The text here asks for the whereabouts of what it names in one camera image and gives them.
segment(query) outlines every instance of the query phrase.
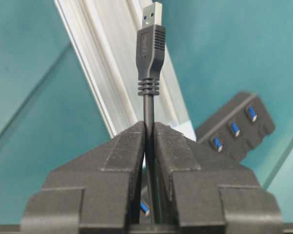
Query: black cable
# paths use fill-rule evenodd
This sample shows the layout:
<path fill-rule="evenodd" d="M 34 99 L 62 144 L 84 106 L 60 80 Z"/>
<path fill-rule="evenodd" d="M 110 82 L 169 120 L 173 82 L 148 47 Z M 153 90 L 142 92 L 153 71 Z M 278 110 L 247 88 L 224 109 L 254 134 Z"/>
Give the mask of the black cable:
<path fill-rule="evenodd" d="M 160 194 L 157 186 L 154 156 L 154 96 L 159 95 L 160 72 L 165 57 L 165 28 L 161 26 L 162 5 L 154 3 L 143 9 L 142 29 L 137 33 L 136 64 L 139 93 L 144 100 L 146 128 L 145 156 L 147 189 L 150 197 L 152 223 L 160 223 Z"/>

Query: clamp jaw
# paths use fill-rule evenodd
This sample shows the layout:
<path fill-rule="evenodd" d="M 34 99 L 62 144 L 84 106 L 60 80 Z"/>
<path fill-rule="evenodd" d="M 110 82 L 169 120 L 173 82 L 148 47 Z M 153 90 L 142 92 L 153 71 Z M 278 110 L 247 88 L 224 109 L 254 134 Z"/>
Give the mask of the clamp jaw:
<path fill-rule="evenodd" d="M 161 224 L 139 224 L 141 121 L 52 171 L 29 199 L 21 233 L 283 233 L 275 198 L 237 158 L 161 123 L 153 136 Z"/>

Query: black plastic part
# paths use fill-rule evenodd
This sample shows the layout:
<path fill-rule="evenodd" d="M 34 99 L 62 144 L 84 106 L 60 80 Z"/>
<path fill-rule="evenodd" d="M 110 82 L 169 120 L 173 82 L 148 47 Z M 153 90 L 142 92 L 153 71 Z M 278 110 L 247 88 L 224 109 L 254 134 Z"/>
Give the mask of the black plastic part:
<path fill-rule="evenodd" d="M 126 234 L 178 234 L 174 225 L 129 225 Z M 293 234 L 293 223 L 283 225 L 284 234 Z M 0 225 L 0 234 L 21 234 L 19 225 Z"/>
<path fill-rule="evenodd" d="M 282 233 L 274 197 L 236 160 L 155 123 L 164 222 L 180 234 Z"/>
<path fill-rule="evenodd" d="M 281 234 L 278 205 L 230 157 L 154 125 L 163 223 L 138 224 L 144 123 L 51 172 L 27 203 L 22 234 Z"/>
<path fill-rule="evenodd" d="M 154 156 L 154 98 L 153 95 L 144 95 L 144 123 L 146 130 L 145 141 L 145 156 L 146 156 L 146 174 L 147 187 L 150 197 L 149 208 L 151 212 L 152 223 L 160 223 L 161 212 L 159 205 L 159 189 L 156 183 L 157 176 L 155 171 L 155 156 Z"/>
<path fill-rule="evenodd" d="M 137 33 L 138 95 L 159 95 L 160 72 L 165 58 L 165 27 L 152 25 Z"/>
<path fill-rule="evenodd" d="M 32 196 L 23 234 L 124 233 L 138 223 L 144 123 L 52 171 Z"/>
<path fill-rule="evenodd" d="M 249 107 L 256 111 L 255 121 L 251 120 L 248 113 Z M 235 136 L 230 128 L 233 122 L 240 129 L 238 136 Z M 198 143 L 214 151 L 217 149 L 212 140 L 214 137 L 218 137 L 223 144 L 219 153 L 241 161 L 249 150 L 256 148 L 263 138 L 274 130 L 275 125 L 272 118 L 259 96 L 241 92 L 208 118 L 195 130 L 195 133 Z"/>

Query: cable strain relief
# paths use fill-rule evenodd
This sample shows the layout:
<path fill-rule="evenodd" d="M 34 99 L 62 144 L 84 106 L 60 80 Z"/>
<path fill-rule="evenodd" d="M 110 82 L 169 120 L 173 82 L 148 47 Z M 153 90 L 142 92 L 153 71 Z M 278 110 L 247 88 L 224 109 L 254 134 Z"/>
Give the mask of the cable strain relief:
<path fill-rule="evenodd" d="M 159 84 L 160 83 L 154 78 L 144 79 L 144 80 L 140 81 L 138 83 L 138 85 L 140 85 L 140 87 L 138 88 L 138 90 L 139 90 L 138 95 L 139 96 L 143 96 L 143 95 L 157 96 L 157 95 L 159 95 L 160 94 Z"/>

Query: metal usb plug tip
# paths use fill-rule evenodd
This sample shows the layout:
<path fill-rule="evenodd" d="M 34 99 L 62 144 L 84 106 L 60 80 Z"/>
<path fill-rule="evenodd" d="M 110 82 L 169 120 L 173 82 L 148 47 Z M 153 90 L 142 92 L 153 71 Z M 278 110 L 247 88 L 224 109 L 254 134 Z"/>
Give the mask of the metal usb plug tip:
<path fill-rule="evenodd" d="M 151 25 L 162 25 L 162 4 L 155 2 L 150 6 L 143 8 L 142 28 Z"/>

